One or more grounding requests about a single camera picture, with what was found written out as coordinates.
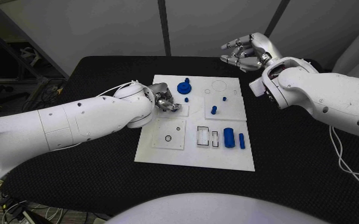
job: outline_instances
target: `blue shape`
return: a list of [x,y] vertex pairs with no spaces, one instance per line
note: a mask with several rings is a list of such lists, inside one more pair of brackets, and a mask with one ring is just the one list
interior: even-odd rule
[[215,115],[215,112],[217,112],[217,106],[212,107],[211,113]]
[[246,149],[246,136],[243,133],[240,133],[240,146],[241,149]]
[[191,83],[189,83],[189,78],[187,78],[185,82],[182,82],[179,85],[178,85],[178,92],[181,94],[188,94],[192,90],[192,87],[191,87]]
[[234,129],[233,128],[225,128],[224,129],[224,135],[225,135],[225,147],[227,148],[234,148],[236,147]]

